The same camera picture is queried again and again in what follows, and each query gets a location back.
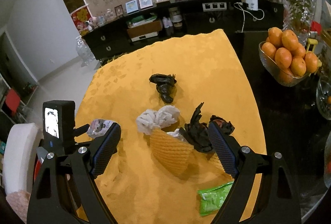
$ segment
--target camera screen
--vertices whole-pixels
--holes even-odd
[[[59,138],[59,117],[57,110],[45,108],[45,129],[50,135]]]

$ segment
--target yellow tablecloth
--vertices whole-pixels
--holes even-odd
[[[223,30],[186,35],[139,49],[100,68],[79,107],[76,126],[93,119],[112,119],[122,129],[118,153],[96,184],[118,223],[207,223],[215,214],[201,217],[197,190],[215,187],[231,178],[194,152],[187,171],[179,177],[167,171],[151,154],[148,137],[137,131],[135,119],[146,109],[164,105],[154,73],[176,74],[172,105],[180,110],[179,124],[189,122],[201,103],[202,119],[212,114],[235,126],[239,144],[266,154],[258,108],[242,66]],[[77,141],[87,141],[87,135]],[[242,219],[254,207],[259,180],[254,184]]]

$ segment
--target white cable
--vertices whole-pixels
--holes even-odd
[[[243,23],[243,28],[241,29],[241,32],[244,31],[244,26],[245,26],[245,12],[248,13],[248,14],[250,14],[250,15],[251,15],[253,18],[255,18],[256,20],[262,20],[262,19],[264,19],[264,11],[263,11],[262,9],[258,9],[258,10],[261,10],[261,11],[262,11],[262,13],[263,13],[263,17],[262,17],[262,18],[257,18],[257,17],[255,17],[252,13],[248,12],[247,10],[244,10],[244,9],[242,8],[242,5],[243,5],[243,3],[239,3],[239,2],[233,4],[233,6],[234,6],[235,8],[237,8],[237,9],[243,11],[244,23]]]

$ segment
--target white chair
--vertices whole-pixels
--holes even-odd
[[[34,123],[16,124],[8,135],[4,160],[3,183],[6,194],[32,191],[36,149],[42,131]]]

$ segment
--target crumpled black plastic bag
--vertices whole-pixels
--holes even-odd
[[[160,93],[161,99],[168,104],[173,102],[173,98],[170,94],[177,83],[175,77],[175,75],[162,75],[156,73],[149,78],[150,82],[156,84],[156,90]]]
[[[184,128],[180,128],[179,132],[184,138],[194,146],[194,149],[201,153],[211,153],[213,148],[208,137],[208,126],[207,123],[200,123],[201,119],[201,107],[203,102],[195,109],[191,121],[189,124],[185,124]],[[234,131],[234,126],[231,122],[227,122],[221,117],[212,115],[210,122],[215,121],[221,128],[224,134],[230,135]]]

